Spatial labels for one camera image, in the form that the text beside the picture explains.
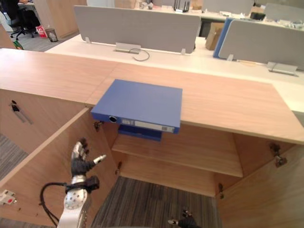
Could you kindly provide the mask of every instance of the cable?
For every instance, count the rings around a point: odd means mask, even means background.
[[[132,57],[134,60],[136,60],[136,61],[138,61],[138,62],[143,62],[143,61],[146,61],[146,60],[148,60],[148,59],[150,58],[150,54],[149,54],[149,52],[147,52],[146,50],[142,50],[142,49],[139,49],[139,48],[132,48],[132,49],[129,50],[129,53],[130,53],[132,50],[138,50],[138,51],[143,51],[143,52],[147,53],[148,57],[145,58],[145,59],[136,59],[135,57]]]
[[[47,216],[51,219],[51,221],[53,222],[53,224],[55,225],[55,227],[57,227],[57,224],[54,220],[56,220],[57,222],[59,222],[59,219],[47,208],[46,203],[44,201],[44,197],[43,197],[43,193],[45,191],[45,189],[48,186],[52,186],[52,185],[57,185],[57,186],[66,186],[67,183],[60,183],[60,182],[51,182],[51,183],[47,183],[45,184],[41,191],[40,191],[40,205],[42,205],[44,211],[46,212]]]

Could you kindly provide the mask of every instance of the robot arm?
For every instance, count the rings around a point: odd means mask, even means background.
[[[106,158],[104,154],[92,161],[86,161],[88,153],[87,143],[83,138],[75,144],[72,151],[72,181],[66,187],[64,210],[58,228],[86,227],[86,215],[91,205],[90,193],[99,188],[99,179],[96,176],[87,179],[85,174]]]

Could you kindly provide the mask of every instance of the open cabinet door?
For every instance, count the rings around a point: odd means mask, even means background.
[[[115,162],[104,131],[101,127],[97,132],[93,122],[90,110],[83,109],[0,181],[0,191],[14,192],[17,200],[11,205],[0,206],[0,217],[52,226],[39,205],[40,190],[48,182],[71,182],[71,152],[75,143],[85,137],[90,150],[88,160],[104,153],[107,155],[104,161],[87,173],[87,177],[96,175],[100,180],[100,189],[91,194],[87,222],[92,223],[117,179]],[[59,218],[63,212],[65,188],[51,186],[44,195],[47,207]]]
[[[224,191],[218,200],[223,228],[304,227],[304,146],[282,155]]]

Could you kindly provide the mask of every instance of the red bag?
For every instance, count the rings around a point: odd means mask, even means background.
[[[40,37],[47,38],[47,33],[45,32],[42,25],[37,26],[36,30],[37,30],[37,33],[39,34]]]

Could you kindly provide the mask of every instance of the gray carpet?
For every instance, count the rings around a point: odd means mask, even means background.
[[[71,39],[72,37],[78,35],[79,32],[74,33],[72,35],[69,35],[63,39],[58,39],[58,42],[51,42],[49,41],[48,38],[41,38],[39,37],[39,35],[35,35],[34,38],[31,37],[30,34],[26,34],[26,35],[20,35],[19,36],[19,43],[23,46],[24,50],[28,50],[28,51],[47,51],[53,47],[55,47],[56,45]]]
[[[26,156],[12,141],[0,135],[0,180]],[[97,213],[92,227],[171,228],[167,220],[182,218],[183,209],[192,211],[202,228],[221,227],[215,199],[211,197],[120,177]],[[0,218],[0,228],[46,227]]]
[[[0,134],[0,180],[25,159],[27,155],[11,140]]]

